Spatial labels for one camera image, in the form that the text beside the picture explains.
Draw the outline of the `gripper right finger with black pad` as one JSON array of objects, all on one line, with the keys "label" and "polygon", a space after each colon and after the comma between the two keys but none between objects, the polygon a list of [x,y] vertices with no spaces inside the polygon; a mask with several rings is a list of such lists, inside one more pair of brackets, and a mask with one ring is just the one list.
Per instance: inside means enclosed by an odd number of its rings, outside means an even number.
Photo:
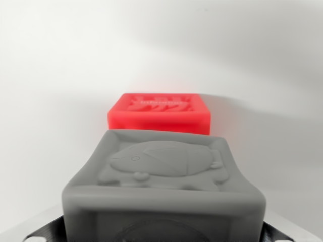
[{"label": "gripper right finger with black pad", "polygon": [[300,241],[300,234],[291,221],[267,210],[259,241]]}]

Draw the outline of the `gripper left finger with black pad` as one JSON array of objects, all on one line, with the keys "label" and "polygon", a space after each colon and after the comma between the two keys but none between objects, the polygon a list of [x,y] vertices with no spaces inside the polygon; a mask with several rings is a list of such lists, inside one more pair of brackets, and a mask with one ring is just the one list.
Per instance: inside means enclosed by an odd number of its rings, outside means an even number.
[{"label": "gripper left finger with black pad", "polygon": [[61,205],[51,207],[30,219],[23,241],[66,241]]}]

